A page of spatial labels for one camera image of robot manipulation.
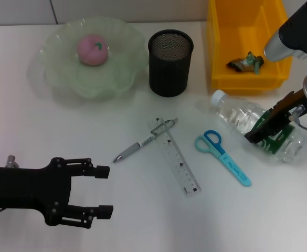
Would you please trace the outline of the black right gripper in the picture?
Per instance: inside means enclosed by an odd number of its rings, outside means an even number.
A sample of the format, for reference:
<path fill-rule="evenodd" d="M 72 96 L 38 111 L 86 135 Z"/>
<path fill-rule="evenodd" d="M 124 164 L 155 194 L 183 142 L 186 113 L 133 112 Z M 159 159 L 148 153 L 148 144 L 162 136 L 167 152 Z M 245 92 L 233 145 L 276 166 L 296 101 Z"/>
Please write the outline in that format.
<path fill-rule="evenodd" d="M 267 110 L 245 138 L 251 143 L 258 143 L 267 138 L 282 142 L 290 135 L 289 117 L 293 121 L 307 113 L 307 97 L 303 89 L 291 91 L 278 101 L 273 108 Z"/>

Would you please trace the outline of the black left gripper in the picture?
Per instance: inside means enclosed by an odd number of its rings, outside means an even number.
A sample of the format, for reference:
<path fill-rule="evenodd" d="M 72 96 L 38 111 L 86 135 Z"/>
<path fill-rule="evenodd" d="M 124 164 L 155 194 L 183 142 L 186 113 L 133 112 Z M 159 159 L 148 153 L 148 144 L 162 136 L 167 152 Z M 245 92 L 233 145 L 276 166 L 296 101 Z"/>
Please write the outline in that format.
<path fill-rule="evenodd" d="M 42 169 L 0 167 L 0 208 L 37 210 L 49 226 L 91 228 L 94 218 L 110 219 L 113 206 L 68 205 L 71 176 L 107 179 L 109 173 L 109 166 L 93 166 L 90 158 L 55 157 Z"/>

